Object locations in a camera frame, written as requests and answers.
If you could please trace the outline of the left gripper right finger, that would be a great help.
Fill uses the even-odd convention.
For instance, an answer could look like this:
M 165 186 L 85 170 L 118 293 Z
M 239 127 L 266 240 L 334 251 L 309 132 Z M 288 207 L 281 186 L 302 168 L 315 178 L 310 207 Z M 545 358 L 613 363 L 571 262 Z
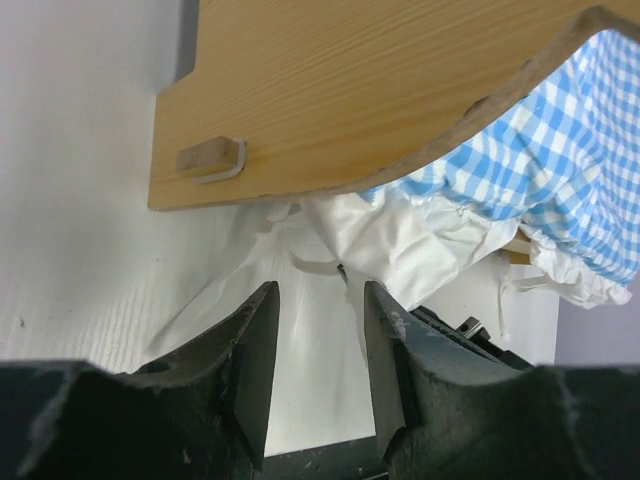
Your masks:
M 376 441 L 393 479 L 635 479 L 635 366 L 514 369 L 364 288 Z

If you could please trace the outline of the blue checkered mattress cushion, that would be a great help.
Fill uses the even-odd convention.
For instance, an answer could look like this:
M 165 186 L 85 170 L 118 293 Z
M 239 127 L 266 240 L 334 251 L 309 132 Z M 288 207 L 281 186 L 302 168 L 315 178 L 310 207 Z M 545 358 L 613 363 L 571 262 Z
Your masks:
M 355 296 L 381 283 L 418 306 L 518 233 L 539 286 L 593 308 L 629 301 L 639 270 L 639 43 L 608 28 L 583 42 L 498 119 L 430 164 L 357 193 L 277 205 L 255 261 L 308 226 L 332 258 L 283 256 L 343 278 Z

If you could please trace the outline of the wooden pet bed frame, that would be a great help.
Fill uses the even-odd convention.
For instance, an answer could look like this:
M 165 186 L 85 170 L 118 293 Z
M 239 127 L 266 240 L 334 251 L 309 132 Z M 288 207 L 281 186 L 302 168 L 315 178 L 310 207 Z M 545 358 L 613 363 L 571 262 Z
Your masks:
M 156 211 L 298 201 L 424 167 L 635 1 L 203 1 L 194 69 L 156 100 Z

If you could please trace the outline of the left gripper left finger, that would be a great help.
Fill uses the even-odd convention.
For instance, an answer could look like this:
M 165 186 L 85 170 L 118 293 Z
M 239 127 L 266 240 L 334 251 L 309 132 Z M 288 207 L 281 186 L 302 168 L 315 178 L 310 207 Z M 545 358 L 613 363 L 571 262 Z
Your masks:
M 1 366 L 5 479 L 250 479 L 262 467 L 279 286 L 137 371 Z

